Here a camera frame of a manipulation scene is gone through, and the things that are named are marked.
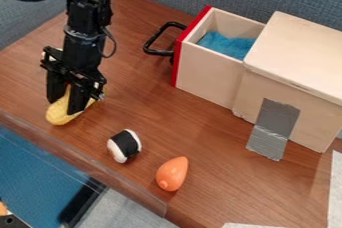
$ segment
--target blue sponge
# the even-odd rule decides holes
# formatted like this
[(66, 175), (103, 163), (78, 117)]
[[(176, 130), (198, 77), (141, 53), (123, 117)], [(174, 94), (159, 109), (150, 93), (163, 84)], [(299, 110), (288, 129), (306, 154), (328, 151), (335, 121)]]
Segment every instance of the blue sponge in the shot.
[(242, 61), (255, 41), (250, 38), (227, 38), (218, 32), (209, 31), (197, 44)]

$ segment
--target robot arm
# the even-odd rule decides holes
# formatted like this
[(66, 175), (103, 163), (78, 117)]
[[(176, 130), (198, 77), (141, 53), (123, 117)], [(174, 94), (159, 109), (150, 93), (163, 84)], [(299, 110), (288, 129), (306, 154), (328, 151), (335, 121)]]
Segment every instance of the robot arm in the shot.
[[(73, 115), (83, 111), (90, 98), (103, 98), (106, 79), (98, 66), (103, 57), (115, 53), (116, 42), (105, 28), (113, 15), (110, 0), (67, 0), (67, 14), (63, 51), (45, 47), (41, 66), (47, 70), (47, 98), (50, 103), (63, 97), (67, 85), (70, 85), (67, 115)], [(103, 54), (107, 36), (115, 45), (109, 56)]]

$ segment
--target cardboard box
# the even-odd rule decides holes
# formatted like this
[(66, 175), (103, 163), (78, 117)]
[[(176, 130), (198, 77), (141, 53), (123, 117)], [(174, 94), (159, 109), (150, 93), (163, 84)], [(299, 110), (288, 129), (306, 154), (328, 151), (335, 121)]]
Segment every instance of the cardboard box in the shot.
[(262, 23), (206, 7), (177, 40), (172, 85), (231, 109), (244, 73), (242, 62), (196, 43), (211, 30), (229, 38), (257, 38), (263, 28)]
[(276, 12), (244, 66), (234, 114), (255, 123), (264, 98), (296, 107), (290, 139), (326, 151), (342, 128), (342, 32)]

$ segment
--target black wire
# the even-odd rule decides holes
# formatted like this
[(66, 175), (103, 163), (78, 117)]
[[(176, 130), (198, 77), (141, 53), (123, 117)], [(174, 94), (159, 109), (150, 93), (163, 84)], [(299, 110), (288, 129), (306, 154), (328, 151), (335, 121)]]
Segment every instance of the black wire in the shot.
[(100, 51), (100, 53), (101, 53), (101, 55), (102, 55), (103, 58), (110, 58), (110, 57), (112, 57), (112, 56), (116, 53), (116, 50), (117, 50), (116, 40), (115, 40), (113, 34), (111, 34), (110, 31), (107, 30), (107, 28), (104, 28), (104, 27), (103, 27), (103, 28), (102, 28), (102, 31), (103, 31), (104, 34), (113, 42), (114, 47), (113, 47), (112, 52), (111, 52), (108, 56), (106, 56), (106, 55), (101, 51), (101, 49), (100, 49), (100, 44), (98, 45), (98, 48), (99, 48), (99, 51)]

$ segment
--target wooden surface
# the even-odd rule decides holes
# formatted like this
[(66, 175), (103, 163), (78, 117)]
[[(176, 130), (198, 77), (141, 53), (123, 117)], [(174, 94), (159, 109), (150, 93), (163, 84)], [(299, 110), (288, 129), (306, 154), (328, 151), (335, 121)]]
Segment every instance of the wooden surface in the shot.
[(264, 99), (300, 110), (290, 139), (317, 152), (325, 152), (342, 128), (342, 107), (289, 85), (246, 71), (233, 112), (255, 124)]
[(251, 70), (342, 106), (342, 32), (276, 12), (245, 58)]
[[(225, 222), (326, 227), (331, 150), (321, 155), (289, 143), (279, 163), (247, 151), (251, 124), (172, 88), (169, 60), (141, 50), (166, 21), (189, 23), (192, 17), (147, 0), (115, 0), (114, 6), (110, 29), (119, 49), (101, 65), (108, 78), (105, 101), (63, 127), (44, 119), (48, 102), (40, 52), (48, 44), (61, 46), (62, 14), (0, 52), (1, 110), (86, 154), (92, 162), (83, 169), (95, 178), (113, 184), (99, 175), (95, 164), (101, 164), (146, 188), (168, 204), (166, 218), (181, 227), (221, 227)], [(175, 35), (160, 44), (168, 45)], [(120, 165), (107, 152), (106, 141), (124, 128), (138, 133), (143, 151)], [(339, 143), (333, 147), (342, 151)], [(64, 156), (63, 147), (55, 154)], [(162, 191), (154, 181), (156, 170), (182, 155), (190, 161), (187, 180), (176, 193)]]

